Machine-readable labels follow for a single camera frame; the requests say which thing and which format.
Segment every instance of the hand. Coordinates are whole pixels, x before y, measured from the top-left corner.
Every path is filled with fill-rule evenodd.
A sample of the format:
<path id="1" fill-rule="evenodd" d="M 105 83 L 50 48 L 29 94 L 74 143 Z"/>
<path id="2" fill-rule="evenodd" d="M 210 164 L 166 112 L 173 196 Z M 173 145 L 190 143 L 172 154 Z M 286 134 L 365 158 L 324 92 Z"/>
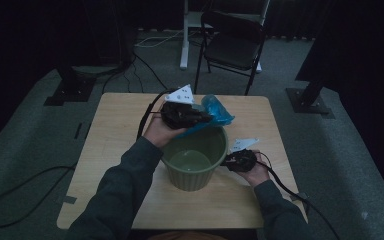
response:
<path id="1" fill-rule="evenodd" d="M 259 150 L 252 150 L 257 157 L 257 161 L 267 165 L 262 159 Z M 265 182 L 270 179 L 269 172 L 267 168 L 261 166 L 259 163 L 255 164 L 255 166 L 248 172 L 236 172 L 239 176 L 243 177 L 249 185 L 253 188 L 259 185 L 262 182 Z"/>
<path id="2" fill-rule="evenodd" d="M 164 147 L 175 136 L 184 133 L 187 129 L 171 129 L 169 128 L 161 118 L 160 113 L 154 113 L 152 115 L 151 122 L 143 135 L 152 144 L 158 148 Z"/>

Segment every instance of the person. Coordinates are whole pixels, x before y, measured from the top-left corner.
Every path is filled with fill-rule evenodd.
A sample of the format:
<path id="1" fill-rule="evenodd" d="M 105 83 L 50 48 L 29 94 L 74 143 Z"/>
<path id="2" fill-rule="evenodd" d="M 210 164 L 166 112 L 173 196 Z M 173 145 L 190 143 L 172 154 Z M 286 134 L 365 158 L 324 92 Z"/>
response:
<path id="1" fill-rule="evenodd" d="M 121 163 L 105 172 L 96 194 L 71 224 L 65 239 L 127 239 L 163 155 L 161 148 L 185 131 L 167 127 L 161 115 L 154 113 L 145 133 L 123 154 Z M 267 239 L 311 239 L 301 211 L 282 198 L 267 169 L 256 164 L 251 171 L 238 174 L 254 188 Z"/>

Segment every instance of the paper tag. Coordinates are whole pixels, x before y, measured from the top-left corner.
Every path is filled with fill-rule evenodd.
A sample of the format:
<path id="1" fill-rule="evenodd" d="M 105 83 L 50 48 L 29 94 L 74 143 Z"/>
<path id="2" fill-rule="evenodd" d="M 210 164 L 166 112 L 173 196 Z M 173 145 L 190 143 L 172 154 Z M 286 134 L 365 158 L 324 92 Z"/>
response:
<path id="1" fill-rule="evenodd" d="M 165 97 L 167 102 L 194 104 L 195 100 L 192 95 L 191 85 L 188 84 L 179 90 L 167 95 Z"/>
<path id="2" fill-rule="evenodd" d="M 253 145 L 254 143 L 257 143 L 259 142 L 260 139 L 258 138 L 245 138 L 245 139 L 241 139 L 241 138 L 237 138 L 235 140 L 235 143 L 233 144 L 233 147 L 230 149 L 230 151 L 233 153 L 233 152 L 238 152 L 238 151 L 241 151 L 241 150 L 244 150 L 245 148 Z"/>

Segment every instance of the blue plastic bag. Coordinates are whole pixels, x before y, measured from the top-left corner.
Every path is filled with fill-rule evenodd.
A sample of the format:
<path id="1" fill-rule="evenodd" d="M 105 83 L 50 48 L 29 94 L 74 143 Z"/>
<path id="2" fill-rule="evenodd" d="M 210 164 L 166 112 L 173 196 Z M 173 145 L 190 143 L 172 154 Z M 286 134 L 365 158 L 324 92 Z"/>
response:
<path id="1" fill-rule="evenodd" d="M 213 116 L 213 119 L 207 123 L 197 123 L 195 126 L 189 128 L 186 132 L 178 135 L 178 138 L 187 136 L 206 127 L 222 127 L 229 125 L 235 118 L 234 116 L 230 115 L 226 108 L 213 94 L 204 96 L 201 100 L 201 105 L 194 105 L 192 107 L 200 111 L 207 112 Z"/>

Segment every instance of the table top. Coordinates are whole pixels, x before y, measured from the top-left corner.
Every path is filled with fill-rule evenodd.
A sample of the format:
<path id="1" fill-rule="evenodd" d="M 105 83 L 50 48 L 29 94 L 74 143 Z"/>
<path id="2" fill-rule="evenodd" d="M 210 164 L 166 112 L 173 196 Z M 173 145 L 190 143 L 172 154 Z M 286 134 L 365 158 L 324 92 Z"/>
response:
<path id="1" fill-rule="evenodd" d="M 106 93 L 102 96 L 74 172 L 57 225 L 68 229 L 96 193 L 105 171 L 120 163 L 135 142 L 139 122 L 156 94 Z M 199 104 L 202 95 L 195 95 Z M 289 161 L 270 107 L 261 96 L 216 96 L 235 116 L 225 126 L 231 147 L 236 138 L 258 138 L 250 147 L 266 154 L 285 186 L 298 192 Z M 157 111 L 163 97 L 155 104 Z M 289 194 L 281 190 L 285 199 Z M 302 203 L 294 202 L 305 215 Z M 222 229 L 263 226 L 258 202 L 248 183 L 226 167 L 216 168 L 203 189 L 186 192 L 174 187 L 160 161 L 153 183 L 133 229 Z"/>

